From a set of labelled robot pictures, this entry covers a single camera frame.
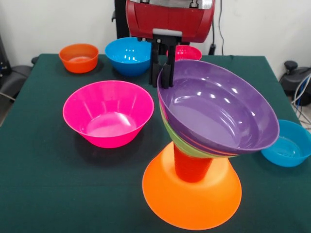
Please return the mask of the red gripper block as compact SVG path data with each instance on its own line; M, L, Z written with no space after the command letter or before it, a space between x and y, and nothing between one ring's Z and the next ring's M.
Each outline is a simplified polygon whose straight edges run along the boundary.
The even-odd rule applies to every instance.
M176 47L180 42L203 43L210 31L214 0L128 0L126 17L130 34L151 42L149 84L157 87L159 56L168 50L161 87L173 87Z

